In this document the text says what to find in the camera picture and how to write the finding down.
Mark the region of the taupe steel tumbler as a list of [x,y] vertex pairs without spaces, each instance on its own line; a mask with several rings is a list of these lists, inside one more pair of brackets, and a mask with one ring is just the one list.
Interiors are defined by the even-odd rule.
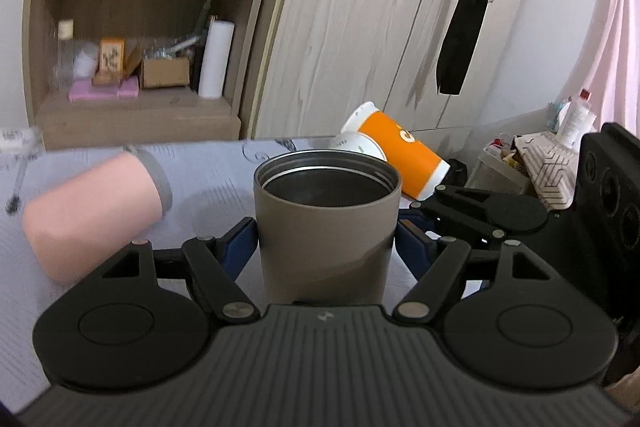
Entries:
[[348,150],[299,150],[254,173],[267,299],[277,305],[382,303],[401,176]]

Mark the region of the orange floral small box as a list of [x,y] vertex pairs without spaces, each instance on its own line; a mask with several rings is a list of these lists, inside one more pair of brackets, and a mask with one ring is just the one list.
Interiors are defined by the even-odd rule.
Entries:
[[99,44],[99,71],[122,72],[125,64],[126,40],[102,38]]

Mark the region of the white plastic packets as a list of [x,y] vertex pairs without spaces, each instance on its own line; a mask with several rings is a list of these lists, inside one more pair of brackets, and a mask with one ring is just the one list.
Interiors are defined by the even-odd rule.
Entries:
[[37,127],[0,129],[0,152],[26,154],[41,143],[41,132]]

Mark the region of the pink hanging curtain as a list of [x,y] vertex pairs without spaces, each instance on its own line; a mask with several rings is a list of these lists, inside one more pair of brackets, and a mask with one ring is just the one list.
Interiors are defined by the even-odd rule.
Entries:
[[602,25],[585,47],[564,93],[585,89],[597,123],[616,122],[639,133],[639,0],[608,0],[600,5]]

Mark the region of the clear bottle beige cap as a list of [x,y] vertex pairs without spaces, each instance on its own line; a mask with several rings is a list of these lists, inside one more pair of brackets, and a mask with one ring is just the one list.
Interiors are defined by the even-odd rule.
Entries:
[[62,91],[73,83],[74,21],[60,20],[56,32],[55,86]]

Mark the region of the white paper towel roll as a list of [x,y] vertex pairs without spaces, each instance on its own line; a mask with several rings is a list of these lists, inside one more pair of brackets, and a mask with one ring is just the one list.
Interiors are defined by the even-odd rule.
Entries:
[[234,28],[232,22],[210,19],[198,83],[200,98],[218,100],[222,97]]

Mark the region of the geometric patterned cloth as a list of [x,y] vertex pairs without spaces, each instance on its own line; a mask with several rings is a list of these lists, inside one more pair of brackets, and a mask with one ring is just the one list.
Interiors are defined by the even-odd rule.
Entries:
[[518,135],[514,145],[541,202],[552,210],[570,207],[579,154],[561,144],[551,131]]

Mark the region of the orange paper coffee cup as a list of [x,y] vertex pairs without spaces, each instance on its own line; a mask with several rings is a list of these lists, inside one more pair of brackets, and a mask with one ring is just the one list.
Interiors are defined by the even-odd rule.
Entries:
[[429,198],[449,171],[446,160],[372,102],[361,104],[341,132],[363,133],[378,144],[386,160],[401,174],[402,191],[413,199]]

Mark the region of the small cardboard box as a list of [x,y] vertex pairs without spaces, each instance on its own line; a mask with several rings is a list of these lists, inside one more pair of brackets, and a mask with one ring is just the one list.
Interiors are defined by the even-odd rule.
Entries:
[[190,61],[187,57],[145,58],[141,75],[143,90],[188,87]]

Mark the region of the pink flat box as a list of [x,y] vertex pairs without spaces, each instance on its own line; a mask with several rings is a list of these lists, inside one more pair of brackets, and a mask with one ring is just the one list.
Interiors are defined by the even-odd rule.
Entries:
[[109,86],[93,86],[89,78],[77,79],[68,91],[68,101],[111,101],[132,100],[139,95],[139,80],[137,76],[127,78],[121,84]]

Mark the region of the wooden open shelf unit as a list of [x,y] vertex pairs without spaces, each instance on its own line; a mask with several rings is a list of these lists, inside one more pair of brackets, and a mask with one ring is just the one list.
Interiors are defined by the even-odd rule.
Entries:
[[[127,144],[234,140],[262,0],[24,0],[23,77],[28,120],[48,150]],[[56,32],[74,21],[74,37],[123,38],[147,46],[183,37],[201,12],[234,23],[224,92],[204,100],[189,89],[145,90],[130,101],[70,102],[55,86]]]

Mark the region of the black ribbon bow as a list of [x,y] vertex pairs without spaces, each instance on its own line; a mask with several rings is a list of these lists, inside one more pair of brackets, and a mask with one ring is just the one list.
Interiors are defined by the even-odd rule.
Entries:
[[436,65],[440,94],[459,95],[482,29],[489,0],[458,0]]

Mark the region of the white bottle red cap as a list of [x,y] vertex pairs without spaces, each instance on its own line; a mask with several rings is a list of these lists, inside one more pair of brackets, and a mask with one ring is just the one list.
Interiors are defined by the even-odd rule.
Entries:
[[580,90],[579,94],[567,104],[567,110],[559,124],[556,139],[567,148],[572,148],[578,138],[578,133],[590,115],[590,92]]

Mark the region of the wooden wardrobe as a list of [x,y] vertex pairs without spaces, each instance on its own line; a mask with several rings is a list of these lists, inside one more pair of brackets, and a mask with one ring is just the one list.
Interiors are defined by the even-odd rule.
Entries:
[[457,95],[436,65],[458,0],[262,0],[241,105],[250,139],[337,134],[372,102],[444,157],[468,142],[521,0],[489,0]]

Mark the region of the pink tumbler grey lid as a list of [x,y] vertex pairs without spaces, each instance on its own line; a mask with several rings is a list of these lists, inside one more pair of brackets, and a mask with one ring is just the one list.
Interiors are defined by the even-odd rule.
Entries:
[[50,280],[81,280],[168,213],[172,190],[148,150],[122,153],[38,196],[23,231]]

